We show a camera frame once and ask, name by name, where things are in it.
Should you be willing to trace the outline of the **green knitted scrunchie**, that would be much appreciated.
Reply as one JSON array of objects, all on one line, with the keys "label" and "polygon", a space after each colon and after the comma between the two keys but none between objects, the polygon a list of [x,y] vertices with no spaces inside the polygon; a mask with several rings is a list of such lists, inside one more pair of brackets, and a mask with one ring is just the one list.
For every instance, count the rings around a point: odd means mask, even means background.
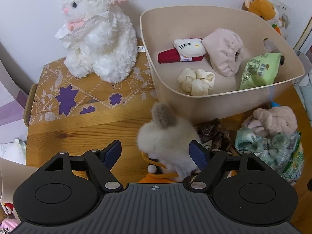
[{"label": "green knitted scrunchie", "polygon": [[243,127],[236,134],[235,147],[239,153],[253,152],[285,180],[292,182],[300,178],[304,166],[300,140],[299,131],[290,136],[276,134],[269,138],[256,135],[251,129]]}]

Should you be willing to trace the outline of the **white plush bunny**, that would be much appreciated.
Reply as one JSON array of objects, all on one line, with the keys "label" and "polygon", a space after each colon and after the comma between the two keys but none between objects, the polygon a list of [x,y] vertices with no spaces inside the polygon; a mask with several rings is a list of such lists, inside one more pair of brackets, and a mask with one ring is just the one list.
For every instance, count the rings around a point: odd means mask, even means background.
[{"label": "white plush bunny", "polygon": [[65,24],[56,38],[67,50],[64,61],[76,78],[91,73],[119,83],[136,63],[137,37],[120,3],[132,0],[61,0]]}]

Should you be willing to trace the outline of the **cream sock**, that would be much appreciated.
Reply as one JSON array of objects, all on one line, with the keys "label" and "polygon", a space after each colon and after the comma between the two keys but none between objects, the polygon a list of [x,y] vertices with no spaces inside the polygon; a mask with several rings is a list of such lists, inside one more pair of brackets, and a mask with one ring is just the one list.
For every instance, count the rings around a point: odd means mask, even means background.
[{"label": "cream sock", "polygon": [[203,69],[185,68],[179,74],[177,81],[183,91],[192,96],[206,96],[214,88],[215,74]]}]

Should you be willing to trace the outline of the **purple striped box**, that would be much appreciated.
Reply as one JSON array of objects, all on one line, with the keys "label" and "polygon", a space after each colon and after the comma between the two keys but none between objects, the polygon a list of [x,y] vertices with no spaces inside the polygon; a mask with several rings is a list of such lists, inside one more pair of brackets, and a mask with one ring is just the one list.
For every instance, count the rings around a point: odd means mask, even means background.
[{"label": "purple striped box", "polygon": [[0,65],[0,79],[1,143],[12,143],[17,138],[25,141],[28,128],[23,115],[27,94],[13,81],[4,65]]}]

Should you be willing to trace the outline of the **floral patterned box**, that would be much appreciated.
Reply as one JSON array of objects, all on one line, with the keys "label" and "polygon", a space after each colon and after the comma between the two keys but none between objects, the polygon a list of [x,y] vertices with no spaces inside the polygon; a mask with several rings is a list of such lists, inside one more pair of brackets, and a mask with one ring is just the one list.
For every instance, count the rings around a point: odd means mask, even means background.
[{"label": "floral patterned box", "polygon": [[24,112],[27,126],[58,121],[96,111],[114,113],[122,107],[156,100],[144,46],[139,43],[137,63],[120,83],[102,81],[96,74],[75,78],[64,60],[43,67],[39,82],[31,87]]}]

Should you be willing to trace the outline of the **beige storage bin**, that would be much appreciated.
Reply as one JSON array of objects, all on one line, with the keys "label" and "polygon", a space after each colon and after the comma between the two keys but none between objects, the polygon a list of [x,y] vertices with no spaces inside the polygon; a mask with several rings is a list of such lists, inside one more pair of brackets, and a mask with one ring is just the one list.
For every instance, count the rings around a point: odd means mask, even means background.
[{"label": "beige storage bin", "polygon": [[158,100],[194,123],[256,108],[304,75],[276,28],[225,7],[174,6],[140,18]]}]

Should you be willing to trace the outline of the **pink fluffy scrunchie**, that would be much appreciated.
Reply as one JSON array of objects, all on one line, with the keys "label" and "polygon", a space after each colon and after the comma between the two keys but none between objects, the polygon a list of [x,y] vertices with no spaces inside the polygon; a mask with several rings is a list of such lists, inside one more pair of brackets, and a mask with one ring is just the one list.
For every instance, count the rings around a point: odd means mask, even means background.
[{"label": "pink fluffy scrunchie", "polygon": [[290,136],[298,128],[296,116],[288,106],[258,108],[253,112],[252,122],[272,136],[280,133]]}]

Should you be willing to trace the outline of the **white furry plush with orange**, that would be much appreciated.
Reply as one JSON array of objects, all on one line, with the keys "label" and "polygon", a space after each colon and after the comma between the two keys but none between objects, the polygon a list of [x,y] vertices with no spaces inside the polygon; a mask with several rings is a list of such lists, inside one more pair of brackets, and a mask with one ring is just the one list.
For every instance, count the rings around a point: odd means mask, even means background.
[{"label": "white furry plush with orange", "polygon": [[139,129],[138,149],[164,165],[164,174],[177,173],[171,180],[181,182],[198,170],[189,155],[189,143],[202,140],[190,121],[176,116],[164,103],[154,103],[151,114],[152,120]]}]

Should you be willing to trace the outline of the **green snack bag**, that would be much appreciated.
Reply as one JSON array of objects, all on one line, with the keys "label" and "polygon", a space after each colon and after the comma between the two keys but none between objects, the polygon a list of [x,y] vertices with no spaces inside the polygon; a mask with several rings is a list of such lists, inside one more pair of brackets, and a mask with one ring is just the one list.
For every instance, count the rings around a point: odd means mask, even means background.
[{"label": "green snack bag", "polygon": [[243,70],[239,89],[273,84],[279,71],[281,58],[281,53],[265,53],[250,59]]}]

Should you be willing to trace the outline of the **orange sock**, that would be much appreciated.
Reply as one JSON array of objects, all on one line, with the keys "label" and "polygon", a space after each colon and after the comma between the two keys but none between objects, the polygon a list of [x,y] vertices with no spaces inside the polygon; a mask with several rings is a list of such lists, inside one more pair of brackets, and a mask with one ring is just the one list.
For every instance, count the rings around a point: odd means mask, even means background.
[{"label": "orange sock", "polygon": [[173,181],[168,180],[168,179],[163,179],[163,178],[158,178],[158,177],[153,177],[151,173],[148,173],[143,179],[139,180],[138,183],[173,183]]}]

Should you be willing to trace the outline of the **white wall socket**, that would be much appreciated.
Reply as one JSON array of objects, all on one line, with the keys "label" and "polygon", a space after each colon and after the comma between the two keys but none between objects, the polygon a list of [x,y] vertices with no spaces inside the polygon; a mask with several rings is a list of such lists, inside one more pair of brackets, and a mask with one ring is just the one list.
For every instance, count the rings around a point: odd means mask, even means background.
[{"label": "white wall socket", "polygon": [[268,0],[268,1],[274,5],[274,7],[278,10],[279,14],[284,14],[284,13],[290,14],[291,8],[283,0]]}]

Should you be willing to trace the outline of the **red Hello Kitty plush clip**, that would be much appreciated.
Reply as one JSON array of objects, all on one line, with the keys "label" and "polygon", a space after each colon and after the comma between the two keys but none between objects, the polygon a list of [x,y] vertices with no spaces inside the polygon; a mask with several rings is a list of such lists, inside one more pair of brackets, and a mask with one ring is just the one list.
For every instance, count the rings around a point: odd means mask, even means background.
[{"label": "red Hello Kitty plush clip", "polygon": [[172,49],[158,54],[159,63],[202,61],[207,52],[202,44],[202,39],[197,37],[176,39],[173,46]]}]

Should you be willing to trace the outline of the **pink cloth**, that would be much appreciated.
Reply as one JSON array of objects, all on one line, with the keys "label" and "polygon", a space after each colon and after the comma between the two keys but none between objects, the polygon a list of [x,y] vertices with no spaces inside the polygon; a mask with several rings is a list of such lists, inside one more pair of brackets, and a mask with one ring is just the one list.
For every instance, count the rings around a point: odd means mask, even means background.
[{"label": "pink cloth", "polygon": [[215,72],[225,77],[236,75],[242,63],[244,43],[238,34],[218,28],[202,39],[210,64]]}]

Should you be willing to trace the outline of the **orange hamster plush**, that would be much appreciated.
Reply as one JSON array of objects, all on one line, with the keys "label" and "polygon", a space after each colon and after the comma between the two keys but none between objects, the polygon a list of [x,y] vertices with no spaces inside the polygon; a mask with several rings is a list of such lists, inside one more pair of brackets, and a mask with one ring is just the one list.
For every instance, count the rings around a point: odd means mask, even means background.
[{"label": "orange hamster plush", "polygon": [[286,13],[280,13],[268,0],[246,0],[242,9],[258,15],[270,24],[285,40],[290,20]]}]

